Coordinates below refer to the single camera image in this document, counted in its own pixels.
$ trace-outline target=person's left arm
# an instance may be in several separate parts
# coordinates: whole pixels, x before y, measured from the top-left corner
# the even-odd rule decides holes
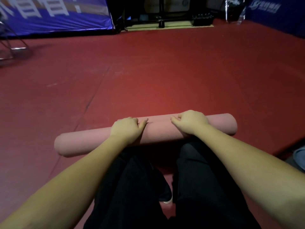
[[[73,228],[91,204],[107,169],[120,152],[142,133],[147,119],[115,122],[110,137],[91,153],[65,169],[4,222],[0,229]]]

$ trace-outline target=pink yoga mat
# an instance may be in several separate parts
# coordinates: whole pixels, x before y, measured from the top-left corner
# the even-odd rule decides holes
[[[139,117],[139,123],[146,118],[148,123],[134,145],[169,142],[188,137],[189,135],[182,133],[171,123],[171,116],[177,117],[178,114]],[[237,131],[236,120],[231,114],[210,115],[207,118],[210,125],[226,134],[234,135]],[[90,153],[109,137],[110,129],[111,127],[63,133],[55,139],[55,150],[64,157]]]

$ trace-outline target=black pants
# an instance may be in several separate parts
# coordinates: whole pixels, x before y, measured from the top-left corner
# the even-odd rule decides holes
[[[167,220],[139,153],[124,151],[113,162],[95,197],[84,229],[260,228],[241,190],[216,155],[201,141],[182,146],[177,160],[176,217]]]

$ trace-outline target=person's left hand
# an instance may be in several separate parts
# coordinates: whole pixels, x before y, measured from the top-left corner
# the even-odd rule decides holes
[[[141,135],[147,121],[148,119],[143,120],[138,126],[137,118],[128,117],[118,120],[111,127],[110,136],[122,138],[130,145]]]

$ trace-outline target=yellow board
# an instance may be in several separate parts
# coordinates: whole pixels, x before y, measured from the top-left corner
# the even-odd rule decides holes
[[[137,31],[137,30],[166,30],[166,29],[181,29],[181,28],[199,28],[199,27],[214,27],[213,25],[209,26],[192,26],[190,21],[179,21],[179,22],[165,22],[165,28],[159,28],[158,23],[148,23],[133,25],[127,27],[128,31]]]

